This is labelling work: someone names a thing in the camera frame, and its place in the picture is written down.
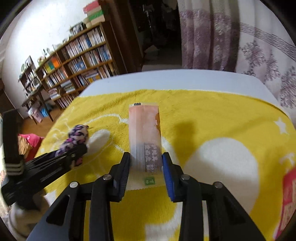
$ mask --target curtain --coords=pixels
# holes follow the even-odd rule
[[[257,77],[296,126],[296,48],[260,0],[178,0],[182,67]]]

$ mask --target table leg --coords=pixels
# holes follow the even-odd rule
[[[40,100],[41,100],[41,102],[42,102],[42,105],[44,106],[44,108],[45,108],[45,110],[46,110],[46,112],[47,112],[49,118],[50,118],[50,119],[52,120],[52,122],[53,122],[54,120],[52,119],[52,116],[50,115],[50,113],[49,113],[49,111],[48,111],[48,109],[47,109],[47,107],[46,107],[46,104],[45,104],[45,101],[44,101],[44,99],[43,99],[43,97],[42,97],[41,91],[39,91],[38,95],[39,95],[39,98],[40,98]]]
[[[29,104],[26,104],[26,107],[27,107],[27,109],[28,109],[28,110],[30,109],[30,106],[29,106]],[[32,116],[32,119],[33,119],[33,121],[35,122],[35,124],[37,125],[37,122],[36,122],[36,120],[35,120],[34,116]]]

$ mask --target orange book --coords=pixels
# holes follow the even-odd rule
[[[51,61],[55,68],[59,67],[60,64],[56,57],[52,57]]]

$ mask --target small desk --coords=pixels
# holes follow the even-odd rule
[[[41,100],[41,103],[42,103],[42,106],[45,108],[49,118],[51,119],[51,121],[53,122],[54,120],[52,119],[52,116],[50,115],[48,109],[47,109],[47,106],[45,104],[45,101],[42,97],[42,94],[41,94],[41,91],[44,89],[43,85],[40,84],[39,87],[34,91],[34,93],[32,93],[31,95],[28,96],[28,98],[22,103],[22,107],[26,106],[27,109],[29,110],[30,109],[30,106],[29,106],[29,102],[30,101],[37,101],[37,96],[39,96],[39,99]]]

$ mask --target pink snack package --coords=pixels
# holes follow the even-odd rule
[[[134,177],[134,188],[131,189],[159,185],[163,183],[163,163],[158,106],[136,103],[129,106],[128,112],[130,170],[131,177]]]
[[[282,231],[290,221],[296,209],[296,167],[284,176],[283,181],[283,207],[281,212],[281,221],[276,238],[280,236]]]

